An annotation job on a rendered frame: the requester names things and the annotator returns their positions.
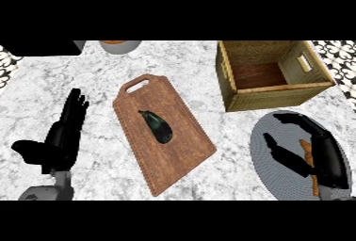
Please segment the brown wooden cutting board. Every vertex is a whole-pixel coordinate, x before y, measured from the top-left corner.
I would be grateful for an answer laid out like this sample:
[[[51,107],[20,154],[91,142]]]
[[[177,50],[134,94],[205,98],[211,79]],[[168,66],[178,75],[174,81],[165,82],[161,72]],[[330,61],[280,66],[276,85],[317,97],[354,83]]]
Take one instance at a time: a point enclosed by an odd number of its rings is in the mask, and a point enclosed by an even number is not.
[[[217,149],[165,76],[143,74],[130,80],[112,107],[158,196]]]

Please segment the grey pot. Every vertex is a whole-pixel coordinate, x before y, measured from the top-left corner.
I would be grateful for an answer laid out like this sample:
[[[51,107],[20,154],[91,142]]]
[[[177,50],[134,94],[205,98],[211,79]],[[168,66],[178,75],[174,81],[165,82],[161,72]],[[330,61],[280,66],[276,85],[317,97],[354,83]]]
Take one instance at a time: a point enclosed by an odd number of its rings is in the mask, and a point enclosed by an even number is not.
[[[138,44],[140,40],[125,40],[125,41],[99,41],[104,51],[113,55],[122,55],[131,52]]]

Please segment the square wicker basket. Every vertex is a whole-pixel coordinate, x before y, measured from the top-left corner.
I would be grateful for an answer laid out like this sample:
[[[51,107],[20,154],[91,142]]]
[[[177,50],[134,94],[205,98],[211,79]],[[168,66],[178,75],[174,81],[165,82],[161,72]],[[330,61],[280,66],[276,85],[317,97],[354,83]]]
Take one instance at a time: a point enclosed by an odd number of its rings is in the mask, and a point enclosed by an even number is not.
[[[301,105],[333,86],[307,40],[218,40],[215,73],[226,112]]]

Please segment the black appliance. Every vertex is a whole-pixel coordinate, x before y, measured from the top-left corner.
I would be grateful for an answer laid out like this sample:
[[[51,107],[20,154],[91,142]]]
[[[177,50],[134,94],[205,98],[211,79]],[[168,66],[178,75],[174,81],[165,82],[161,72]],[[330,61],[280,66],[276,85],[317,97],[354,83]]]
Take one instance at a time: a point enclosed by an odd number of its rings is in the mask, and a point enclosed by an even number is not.
[[[84,40],[0,40],[0,45],[14,56],[78,56]]]

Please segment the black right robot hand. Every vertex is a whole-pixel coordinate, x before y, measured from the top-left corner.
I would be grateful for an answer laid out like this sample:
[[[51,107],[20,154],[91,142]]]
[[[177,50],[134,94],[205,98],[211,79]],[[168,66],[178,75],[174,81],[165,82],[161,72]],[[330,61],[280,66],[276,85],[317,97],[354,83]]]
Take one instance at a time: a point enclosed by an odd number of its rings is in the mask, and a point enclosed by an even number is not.
[[[310,166],[296,154],[280,147],[271,135],[264,133],[262,136],[267,147],[271,150],[273,160],[302,177],[316,175],[319,185],[348,189],[344,157],[330,132],[301,114],[273,114],[273,117],[283,124],[295,124],[311,135],[311,158],[314,166]]]

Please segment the dark purple eggplant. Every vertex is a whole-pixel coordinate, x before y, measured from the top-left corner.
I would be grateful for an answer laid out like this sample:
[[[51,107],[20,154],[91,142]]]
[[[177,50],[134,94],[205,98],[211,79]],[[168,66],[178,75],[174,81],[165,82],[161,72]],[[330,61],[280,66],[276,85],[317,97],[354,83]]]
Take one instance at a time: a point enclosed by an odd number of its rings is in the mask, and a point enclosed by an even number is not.
[[[141,115],[141,118],[149,126],[155,140],[161,144],[166,144],[172,138],[172,130],[166,121],[149,110],[138,110],[137,113]]]

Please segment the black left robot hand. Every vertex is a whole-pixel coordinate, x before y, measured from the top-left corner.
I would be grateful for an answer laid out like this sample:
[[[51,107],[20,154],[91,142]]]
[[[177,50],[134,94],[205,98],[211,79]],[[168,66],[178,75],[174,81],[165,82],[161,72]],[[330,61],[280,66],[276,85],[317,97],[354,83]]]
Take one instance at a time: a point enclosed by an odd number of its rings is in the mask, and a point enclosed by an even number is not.
[[[73,88],[44,141],[16,140],[11,144],[11,149],[20,154],[25,163],[41,166],[42,174],[67,171],[76,162],[87,107],[88,101],[81,90]]]

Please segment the round grey placemat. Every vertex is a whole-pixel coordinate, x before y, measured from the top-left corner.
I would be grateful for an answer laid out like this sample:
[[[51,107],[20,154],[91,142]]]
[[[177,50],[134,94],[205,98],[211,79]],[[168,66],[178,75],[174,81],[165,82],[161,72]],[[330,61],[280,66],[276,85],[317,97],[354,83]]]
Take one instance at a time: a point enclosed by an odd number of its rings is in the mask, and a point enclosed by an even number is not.
[[[276,144],[296,154],[304,160],[304,150],[301,149],[298,140],[302,139],[311,144],[311,135],[295,124],[283,124],[273,117],[273,114],[283,113],[299,114],[294,111],[274,111],[265,114],[254,124],[249,136],[251,162],[262,185],[279,201],[320,201],[320,198],[313,196],[311,175],[302,177],[279,164],[273,160],[271,150],[267,147],[262,136],[264,133],[268,133]],[[344,157],[348,190],[351,192],[350,165],[339,143],[338,147]]]

